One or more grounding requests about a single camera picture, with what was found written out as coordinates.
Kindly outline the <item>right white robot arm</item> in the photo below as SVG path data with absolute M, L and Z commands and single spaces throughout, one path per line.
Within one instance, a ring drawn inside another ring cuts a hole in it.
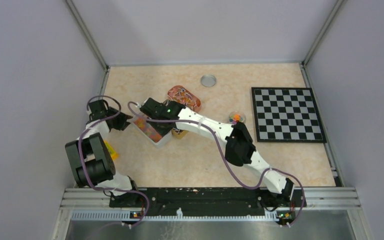
M 258 174 L 255 186 L 245 185 L 237 176 L 233 178 L 243 188 L 258 189 L 265 184 L 279 206 L 287 206 L 294 198 L 295 184 L 280 170 L 272 168 L 261 156 L 242 122 L 223 123 L 194 112 L 184 104 L 168 100 L 165 103 L 148 98 L 139 110 L 151 123 L 188 131 L 215 141 L 229 173 L 231 166 L 248 167 Z

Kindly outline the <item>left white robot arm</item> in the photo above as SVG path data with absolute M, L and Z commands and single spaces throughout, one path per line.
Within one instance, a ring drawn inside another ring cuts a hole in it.
M 87 103 L 89 121 L 82 134 L 65 144 L 75 183 L 79 188 L 98 188 L 129 207 L 140 202 L 140 193 L 131 177 L 116 171 L 114 157 L 105 140 L 112 130 L 124 131 L 133 117 L 109 106 L 104 99 Z

